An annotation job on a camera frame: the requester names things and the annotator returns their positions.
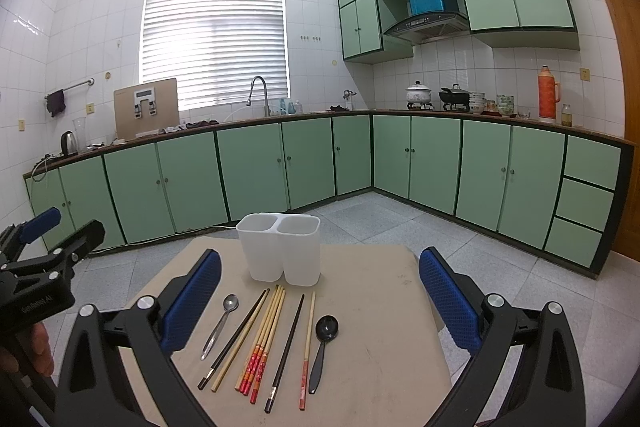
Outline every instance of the dark towel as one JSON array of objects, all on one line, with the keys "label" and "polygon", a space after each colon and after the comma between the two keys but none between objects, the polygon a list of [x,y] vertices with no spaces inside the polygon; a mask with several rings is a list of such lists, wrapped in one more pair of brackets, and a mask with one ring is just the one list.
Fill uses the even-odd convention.
[{"label": "dark towel", "polygon": [[47,111],[51,113],[51,116],[57,116],[65,109],[65,93],[62,89],[47,95]]}]

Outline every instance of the black spoon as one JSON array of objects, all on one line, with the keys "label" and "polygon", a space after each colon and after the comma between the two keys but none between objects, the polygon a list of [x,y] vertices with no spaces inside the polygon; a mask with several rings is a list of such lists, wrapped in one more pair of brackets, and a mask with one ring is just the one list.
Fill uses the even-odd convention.
[{"label": "black spoon", "polygon": [[315,394],[318,385],[320,384],[320,377],[322,377],[322,363],[324,362],[324,346],[326,343],[331,342],[338,336],[338,319],[332,315],[325,315],[321,317],[316,323],[316,337],[320,341],[320,347],[318,348],[318,354],[316,355],[316,361],[314,367],[311,369],[311,376],[309,377],[309,394]]}]

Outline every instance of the spoon handle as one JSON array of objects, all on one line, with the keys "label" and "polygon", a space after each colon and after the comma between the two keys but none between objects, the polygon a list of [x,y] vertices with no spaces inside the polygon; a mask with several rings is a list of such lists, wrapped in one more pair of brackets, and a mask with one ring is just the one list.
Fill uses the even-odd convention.
[{"label": "spoon handle", "polygon": [[204,348],[202,348],[202,356],[200,357],[200,360],[204,360],[207,358],[207,355],[209,354],[209,351],[211,351],[213,344],[215,344],[216,340],[218,339],[220,331],[222,331],[222,328],[225,327],[226,318],[228,317],[228,315],[229,312],[224,312],[222,314],[222,317],[220,317],[220,320],[216,324],[216,327],[213,328],[213,331],[211,331],[211,334],[207,339],[207,343],[204,345]]},{"label": "spoon handle", "polygon": [[311,376],[309,377],[309,394],[315,394],[316,389],[318,389],[318,385],[320,384],[320,377],[322,377],[322,363],[324,362],[324,344],[326,343],[320,343],[314,367],[311,369]]}]

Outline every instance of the range hood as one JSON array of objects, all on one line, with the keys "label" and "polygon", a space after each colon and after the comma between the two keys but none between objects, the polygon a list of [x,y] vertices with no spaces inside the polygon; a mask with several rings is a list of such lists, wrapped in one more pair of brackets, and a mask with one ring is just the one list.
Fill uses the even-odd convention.
[{"label": "range hood", "polygon": [[413,15],[391,26],[385,35],[422,44],[469,31],[469,19],[459,12],[436,11]]}]

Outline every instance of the orange thermos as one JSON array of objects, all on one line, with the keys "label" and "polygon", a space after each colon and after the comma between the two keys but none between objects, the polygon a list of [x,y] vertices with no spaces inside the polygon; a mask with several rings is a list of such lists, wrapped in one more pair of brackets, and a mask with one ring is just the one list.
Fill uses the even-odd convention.
[{"label": "orange thermos", "polygon": [[556,122],[556,103],[560,102],[560,84],[552,75],[549,68],[542,66],[538,74],[538,97],[540,99],[540,120]]}]

